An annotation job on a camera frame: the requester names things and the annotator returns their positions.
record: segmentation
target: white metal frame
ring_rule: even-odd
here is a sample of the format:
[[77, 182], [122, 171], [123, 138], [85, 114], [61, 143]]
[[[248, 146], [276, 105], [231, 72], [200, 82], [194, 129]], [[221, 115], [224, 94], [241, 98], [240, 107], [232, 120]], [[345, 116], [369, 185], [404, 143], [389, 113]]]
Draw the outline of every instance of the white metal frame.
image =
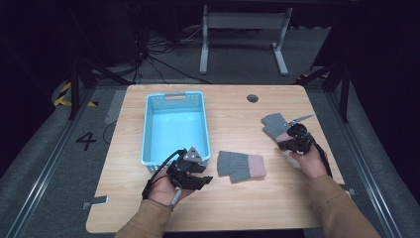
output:
[[200, 73], [207, 73], [209, 56], [208, 30], [218, 29], [273, 29], [280, 30], [276, 43], [272, 43], [272, 50], [277, 60], [281, 75], [288, 75], [284, 62], [281, 46], [284, 42], [287, 27], [291, 18], [292, 8], [287, 8], [285, 13], [222, 13], [209, 12], [207, 5], [203, 12], [203, 47], [201, 49]]

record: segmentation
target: painted number 4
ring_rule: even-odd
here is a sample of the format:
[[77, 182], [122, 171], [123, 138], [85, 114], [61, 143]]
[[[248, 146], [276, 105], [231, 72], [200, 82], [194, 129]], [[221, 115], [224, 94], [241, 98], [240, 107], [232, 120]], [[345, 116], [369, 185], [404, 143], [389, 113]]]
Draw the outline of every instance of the painted number 4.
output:
[[86, 135], [77, 139], [76, 142], [77, 143], [86, 143], [86, 145], [84, 146], [84, 151], [87, 151], [87, 149], [89, 148], [89, 144], [96, 142], [96, 140], [92, 140], [92, 137], [93, 137], [93, 133], [88, 132], [88, 133], [86, 133]]

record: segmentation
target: light blue plastic basket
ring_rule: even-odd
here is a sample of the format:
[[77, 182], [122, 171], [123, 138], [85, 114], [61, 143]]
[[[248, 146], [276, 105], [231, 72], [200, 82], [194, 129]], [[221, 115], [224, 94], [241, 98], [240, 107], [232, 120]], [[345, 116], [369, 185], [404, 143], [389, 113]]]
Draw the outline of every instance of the light blue plastic basket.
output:
[[191, 147], [195, 147], [204, 160], [203, 166], [207, 166], [210, 144], [203, 93], [185, 91], [148, 95], [143, 165], [154, 172], [172, 153]]

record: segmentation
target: wooden table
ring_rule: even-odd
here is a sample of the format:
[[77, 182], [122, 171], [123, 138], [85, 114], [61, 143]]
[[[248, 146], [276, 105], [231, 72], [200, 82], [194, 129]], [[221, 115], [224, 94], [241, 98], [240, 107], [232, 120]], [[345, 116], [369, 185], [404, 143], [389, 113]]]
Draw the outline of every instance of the wooden table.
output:
[[[95, 196], [109, 203], [92, 206], [86, 228], [91, 233], [118, 231], [137, 212], [146, 181], [141, 163], [146, 97], [151, 93], [198, 90], [204, 94], [211, 158], [203, 175], [213, 180], [183, 199], [166, 231], [221, 231], [318, 227], [305, 196], [307, 178], [263, 132], [261, 119], [281, 113], [290, 121], [314, 112], [297, 85], [134, 85], [127, 94]], [[256, 103], [247, 96], [254, 94]], [[334, 180], [344, 183], [316, 116], [304, 121], [327, 152]], [[231, 183], [217, 174], [219, 151], [262, 155], [264, 179]]]

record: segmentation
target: table hole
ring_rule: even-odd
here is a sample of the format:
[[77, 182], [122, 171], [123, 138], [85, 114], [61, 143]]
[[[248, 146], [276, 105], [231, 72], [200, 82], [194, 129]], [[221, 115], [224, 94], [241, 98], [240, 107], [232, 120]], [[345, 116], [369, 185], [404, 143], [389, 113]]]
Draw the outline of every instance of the table hole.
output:
[[247, 99], [248, 99], [249, 102], [252, 102], [252, 103], [256, 103], [256, 102], [259, 101], [259, 98], [254, 94], [248, 95]]

